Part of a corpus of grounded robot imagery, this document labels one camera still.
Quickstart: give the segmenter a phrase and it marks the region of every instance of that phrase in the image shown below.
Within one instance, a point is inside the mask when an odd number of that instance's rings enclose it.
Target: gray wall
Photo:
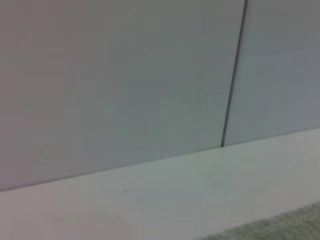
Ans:
[[[248,0],[225,145],[320,128],[319,10]]]
[[[243,0],[2,0],[0,190],[217,148]]]

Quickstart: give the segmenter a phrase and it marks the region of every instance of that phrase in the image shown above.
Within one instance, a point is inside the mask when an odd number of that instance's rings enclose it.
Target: wall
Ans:
[[[226,146],[320,127],[320,2],[247,2]]]
[[[243,0],[3,0],[0,190],[221,144]]]

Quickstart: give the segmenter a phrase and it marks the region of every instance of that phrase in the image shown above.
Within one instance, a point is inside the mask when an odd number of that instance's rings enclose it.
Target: carpet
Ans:
[[[320,240],[320,202],[201,240]]]

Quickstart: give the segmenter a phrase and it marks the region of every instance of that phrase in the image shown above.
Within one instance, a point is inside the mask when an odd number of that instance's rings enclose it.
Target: white baseboard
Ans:
[[[318,200],[320,128],[1,192],[0,232],[194,240]]]

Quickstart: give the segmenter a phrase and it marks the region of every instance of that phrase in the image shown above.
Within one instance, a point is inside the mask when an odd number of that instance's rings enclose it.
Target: gray carpet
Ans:
[[[320,202],[202,240],[320,240]]]

